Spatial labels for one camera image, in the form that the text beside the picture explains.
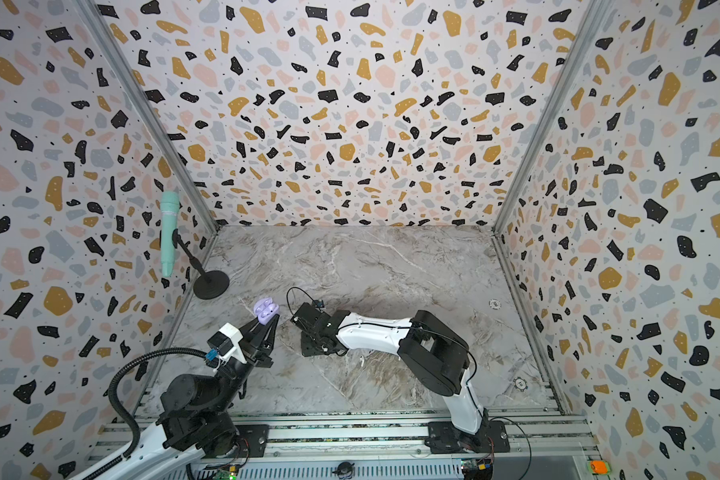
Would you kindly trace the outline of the purple earbud charging case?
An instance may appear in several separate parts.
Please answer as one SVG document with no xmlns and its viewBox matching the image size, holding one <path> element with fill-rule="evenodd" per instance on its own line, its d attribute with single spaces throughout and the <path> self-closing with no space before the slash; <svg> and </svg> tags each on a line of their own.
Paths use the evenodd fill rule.
<svg viewBox="0 0 720 480">
<path fill-rule="evenodd" d="M 280 306 L 271 297 L 258 300 L 253 308 L 254 315 L 261 325 L 267 325 L 279 314 L 279 311 Z"/>
</svg>

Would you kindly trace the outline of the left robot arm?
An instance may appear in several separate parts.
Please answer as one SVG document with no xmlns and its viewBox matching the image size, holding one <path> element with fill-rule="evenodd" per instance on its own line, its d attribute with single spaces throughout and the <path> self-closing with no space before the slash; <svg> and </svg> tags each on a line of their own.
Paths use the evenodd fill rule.
<svg viewBox="0 0 720 480">
<path fill-rule="evenodd" d="M 269 426 L 238 427 L 229 413 L 242 399 L 247 381 L 257 368 L 273 365 L 279 315 L 261 315 L 241 328 L 224 325 L 208 340 L 206 351 L 170 347 L 142 355 L 122 367 L 107 389 L 116 414 L 131 431 L 130 442 L 76 477 L 78 479 L 161 479 L 176 470 L 189 471 L 203 459 L 217 461 L 217 469 L 240 469 L 266 449 Z M 175 377 L 161 394 L 162 412 L 142 429 L 119 398 L 126 374 L 150 360 L 187 355 L 202 359 L 211 375 L 185 373 Z"/>
</svg>

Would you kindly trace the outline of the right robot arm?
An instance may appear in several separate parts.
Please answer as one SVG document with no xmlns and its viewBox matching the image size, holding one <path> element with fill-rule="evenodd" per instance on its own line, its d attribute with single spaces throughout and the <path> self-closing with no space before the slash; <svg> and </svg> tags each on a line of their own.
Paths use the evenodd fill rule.
<svg viewBox="0 0 720 480">
<path fill-rule="evenodd" d="M 302 355 L 344 355 L 353 350 L 398 357 L 431 393 L 443 398 L 450 422 L 428 426 L 426 444 L 434 453 L 488 453 L 489 420 L 472 387 L 477 370 L 469 346 L 432 313 L 380 319 L 340 310 L 330 315 L 302 304 L 292 317 L 301 330 Z"/>
</svg>

